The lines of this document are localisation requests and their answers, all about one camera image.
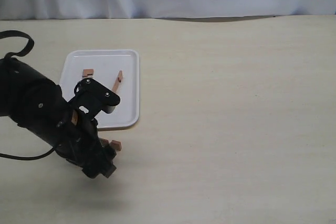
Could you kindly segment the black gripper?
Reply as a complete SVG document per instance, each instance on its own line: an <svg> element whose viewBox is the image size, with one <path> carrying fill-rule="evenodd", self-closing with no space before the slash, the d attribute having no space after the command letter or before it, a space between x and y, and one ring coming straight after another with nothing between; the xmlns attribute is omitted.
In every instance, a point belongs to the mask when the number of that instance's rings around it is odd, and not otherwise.
<svg viewBox="0 0 336 224"><path fill-rule="evenodd" d="M54 110L49 113L49 123L49 145L87 177L108 178L117 169L113 163L117 152L100 142L96 121L88 114L78 109Z"/></svg>

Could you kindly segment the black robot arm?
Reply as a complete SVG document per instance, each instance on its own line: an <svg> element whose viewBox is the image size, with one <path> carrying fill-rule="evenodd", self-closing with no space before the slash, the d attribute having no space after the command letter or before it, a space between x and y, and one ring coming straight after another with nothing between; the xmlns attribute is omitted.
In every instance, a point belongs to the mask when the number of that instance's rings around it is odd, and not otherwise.
<svg viewBox="0 0 336 224"><path fill-rule="evenodd" d="M115 171L116 151L98 137L96 116L120 97L93 78L79 81L66 101L60 85L16 58L1 60L1 116L48 143L89 178Z"/></svg>

